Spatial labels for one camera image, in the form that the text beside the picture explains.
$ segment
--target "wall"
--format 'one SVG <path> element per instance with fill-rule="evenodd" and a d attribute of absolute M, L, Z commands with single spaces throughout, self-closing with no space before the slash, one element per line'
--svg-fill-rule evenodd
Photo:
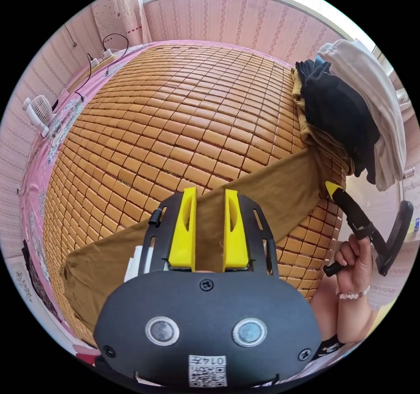
<path fill-rule="evenodd" d="M 404 199 L 414 206 L 413 219 L 420 217 L 420 127 L 416 117 L 404 124 L 406 131 L 407 162 L 406 170 L 414 168 L 414 176 L 402 181 Z M 420 231 L 410 234 L 409 240 L 420 241 Z"/>
<path fill-rule="evenodd" d="M 4 113 L 0 127 L 0 241 L 6 257 L 21 255 L 19 196 L 26 171 L 28 155 L 36 131 L 22 110 L 25 98 L 45 95 L 55 102 L 65 85 L 88 65 L 86 52 L 93 57 L 101 54 L 99 38 L 90 6 L 66 23 L 77 47 L 73 47 L 68 32 L 59 29 L 43 46 L 25 70 Z"/>
<path fill-rule="evenodd" d="M 154 41 L 208 40 L 255 49 L 294 64 L 341 37 L 275 0 L 155 0 L 145 4 Z"/>

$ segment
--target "screw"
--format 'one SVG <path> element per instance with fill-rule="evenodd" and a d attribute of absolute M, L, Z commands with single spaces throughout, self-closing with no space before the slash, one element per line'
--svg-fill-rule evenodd
<path fill-rule="evenodd" d="M 213 289 L 213 282 L 210 279 L 204 279 L 200 282 L 200 288 L 204 291 Z"/>
<path fill-rule="evenodd" d="M 308 359 L 311 356 L 312 351 L 310 349 L 303 349 L 297 357 L 301 362 Z"/>
<path fill-rule="evenodd" d="M 104 346 L 104 353 L 109 357 L 109 358 L 115 358 L 116 353 L 115 350 L 111 347 L 111 346 Z"/>

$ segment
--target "small fan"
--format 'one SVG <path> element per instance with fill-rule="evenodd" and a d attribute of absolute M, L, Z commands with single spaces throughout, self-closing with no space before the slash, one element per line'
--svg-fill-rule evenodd
<path fill-rule="evenodd" d="M 32 101 L 30 98 L 26 98 L 23 103 L 23 109 L 26 111 L 32 125 L 41 132 L 43 138 L 46 138 L 49 133 L 48 125 L 53 117 L 53 109 L 45 96 L 38 95 Z"/>

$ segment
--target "qr code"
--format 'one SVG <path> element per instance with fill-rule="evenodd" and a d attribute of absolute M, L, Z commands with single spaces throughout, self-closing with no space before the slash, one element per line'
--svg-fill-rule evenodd
<path fill-rule="evenodd" d="M 189 356 L 190 387 L 227 387 L 226 356 Z"/>

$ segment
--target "black cable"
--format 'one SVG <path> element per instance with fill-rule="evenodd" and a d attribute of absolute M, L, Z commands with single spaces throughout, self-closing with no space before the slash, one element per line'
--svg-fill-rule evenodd
<path fill-rule="evenodd" d="M 128 38 L 125 36 L 125 35 L 122 35 L 122 34 L 119 34 L 119 33 L 117 33 L 117 32 L 113 32 L 112 34 L 108 34 L 106 37 L 104 37 L 104 39 L 102 40 L 102 47 L 104 48 L 104 52 L 106 52 L 108 49 L 105 47 L 105 40 L 108 38 L 108 37 L 110 37 L 111 35 L 120 35 L 121 37 L 123 37 L 123 38 L 125 38 L 126 40 L 127 40 L 127 47 L 126 47 L 126 50 L 125 50 L 125 52 L 118 58 L 118 59 L 116 59 L 116 60 L 114 60 L 108 67 L 107 67 L 107 69 L 106 69 L 106 73 L 105 73 L 105 75 L 107 76 L 108 75 L 108 73 L 109 73 L 109 68 L 117 61 L 117 60 L 120 60 L 121 58 L 123 58 L 124 56 L 125 56 L 125 54 L 127 53 L 127 51 L 128 51 L 128 48 L 129 48 L 129 46 L 130 46 L 130 42 L 128 41 Z"/>
<path fill-rule="evenodd" d="M 69 31 L 69 29 L 67 28 L 67 25 L 66 24 L 64 24 L 64 28 L 67 30 L 67 32 L 69 33 L 69 36 L 70 36 L 70 38 L 71 38 L 71 41 L 73 42 L 73 47 L 77 47 L 77 43 L 73 40 L 73 37 L 71 36 L 71 34 L 70 34 L 70 31 Z"/>
<path fill-rule="evenodd" d="M 88 83 L 88 81 L 89 81 L 89 79 L 91 78 L 91 75 L 92 75 L 92 65 L 91 65 L 91 61 L 89 59 L 89 53 L 86 53 L 86 57 L 87 57 L 87 61 L 89 62 L 89 76 L 87 77 L 86 82 L 84 84 L 80 85 L 74 92 L 75 94 L 80 95 L 80 98 L 82 99 L 82 102 L 84 101 L 84 97 L 82 96 L 82 94 L 78 93 L 78 91 L 79 91 L 79 89 L 81 89 L 82 87 L 84 87 Z"/>

